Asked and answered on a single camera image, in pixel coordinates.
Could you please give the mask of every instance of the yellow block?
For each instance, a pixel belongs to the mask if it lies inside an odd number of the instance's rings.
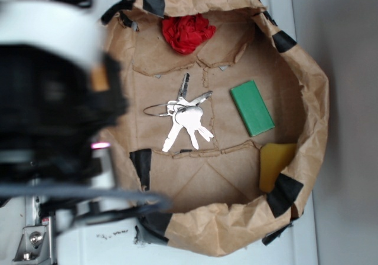
[[[295,156],[296,144],[268,143],[260,150],[260,190],[271,192],[279,173]]]

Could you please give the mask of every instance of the red crumpled fabric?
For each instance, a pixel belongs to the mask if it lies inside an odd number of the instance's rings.
[[[180,54],[191,54],[200,44],[215,33],[215,26],[201,14],[183,17],[168,17],[162,21],[165,40]]]

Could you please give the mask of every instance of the green sponge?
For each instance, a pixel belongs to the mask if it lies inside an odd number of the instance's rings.
[[[231,96],[251,136],[275,127],[254,81],[232,88]]]

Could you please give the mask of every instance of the paper bag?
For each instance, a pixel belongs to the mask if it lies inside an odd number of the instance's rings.
[[[115,8],[122,10],[115,14]],[[198,13],[216,33],[192,54],[181,55],[164,39],[161,21]],[[131,106],[102,136],[112,143],[124,188],[151,189],[173,201],[169,212],[140,218],[141,235],[223,256],[300,217],[324,157],[328,80],[261,2],[123,0],[106,14],[106,49],[123,65],[122,88]],[[165,153],[171,117],[143,110],[175,100],[185,73],[190,74],[186,99],[213,91],[201,105],[201,122],[214,138],[206,142],[197,134],[200,149],[193,150],[183,129]],[[252,138],[230,95],[230,89],[250,80],[275,123]],[[269,142],[297,143],[297,150],[273,191],[264,194],[258,187],[259,152]]]

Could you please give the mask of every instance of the key ring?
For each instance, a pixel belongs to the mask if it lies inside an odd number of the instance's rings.
[[[162,106],[181,106],[181,107],[186,107],[183,104],[172,104],[172,103],[167,103],[167,104],[155,104],[153,106],[146,107],[143,112],[147,114],[148,116],[160,116],[160,117],[167,117],[167,116],[172,116],[171,113],[147,113],[146,110],[148,109],[153,109],[154,107],[162,107]]]

